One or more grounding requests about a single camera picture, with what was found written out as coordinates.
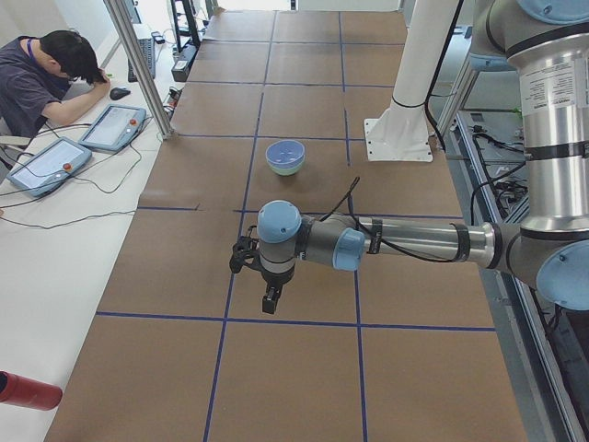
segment hand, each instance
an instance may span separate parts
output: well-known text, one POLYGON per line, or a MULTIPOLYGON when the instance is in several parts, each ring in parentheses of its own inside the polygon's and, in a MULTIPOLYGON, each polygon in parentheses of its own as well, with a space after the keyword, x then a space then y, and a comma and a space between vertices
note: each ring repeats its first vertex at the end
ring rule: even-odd
POLYGON ((110 78, 107 76, 104 69, 100 69, 100 74, 104 79, 104 83, 99 83, 98 81, 94 82, 94 89, 97 89, 101 96, 106 95, 110 91, 110 78))

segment silver arm segment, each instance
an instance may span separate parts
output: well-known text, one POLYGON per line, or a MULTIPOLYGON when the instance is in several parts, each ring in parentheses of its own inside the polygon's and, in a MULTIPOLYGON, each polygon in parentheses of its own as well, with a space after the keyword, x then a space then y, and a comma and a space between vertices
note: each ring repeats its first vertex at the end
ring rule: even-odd
MULTIPOLYGON (((495 228, 490 223, 481 227, 456 224, 431 224, 404 219, 383 219, 382 227, 373 218, 360 217, 369 231, 382 228, 382 238, 400 248, 433 260, 470 261, 488 267, 495 254, 495 228)), ((373 241, 366 234, 364 249, 373 241)), ((403 254, 382 243, 380 253, 403 254)))

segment blue bowl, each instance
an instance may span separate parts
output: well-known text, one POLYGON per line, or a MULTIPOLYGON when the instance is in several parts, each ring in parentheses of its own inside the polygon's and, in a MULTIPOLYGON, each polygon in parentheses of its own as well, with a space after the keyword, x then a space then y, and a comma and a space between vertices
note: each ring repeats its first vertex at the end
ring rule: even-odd
POLYGON ((266 161, 279 175, 296 173, 305 161, 305 146, 295 140, 281 140, 266 149, 266 161))

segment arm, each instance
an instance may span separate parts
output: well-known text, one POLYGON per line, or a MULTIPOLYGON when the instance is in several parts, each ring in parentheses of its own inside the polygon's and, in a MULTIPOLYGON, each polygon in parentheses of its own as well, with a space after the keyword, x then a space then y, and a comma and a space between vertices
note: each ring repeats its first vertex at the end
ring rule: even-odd
POLYGON ((110 90, 110 81, 105 76, 105 83, 94 83, 94 87, 86 94, 67 99, 62 102, 48 103, 41 113, 61 125, 71 124, 88 112, 110 90))

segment man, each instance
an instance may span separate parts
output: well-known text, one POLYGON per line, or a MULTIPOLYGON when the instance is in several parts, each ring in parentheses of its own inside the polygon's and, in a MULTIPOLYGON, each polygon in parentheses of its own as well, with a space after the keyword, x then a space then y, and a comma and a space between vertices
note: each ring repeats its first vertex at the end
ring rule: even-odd
POLYGON ((18 37, 0 48, 0 118, 15 136, 34 137, 51 119, 71 124, 110 89, 94 50, 77 32, 56 30, 40 39, 18 37), (76 78, 93 85, 63 100, 76 78))

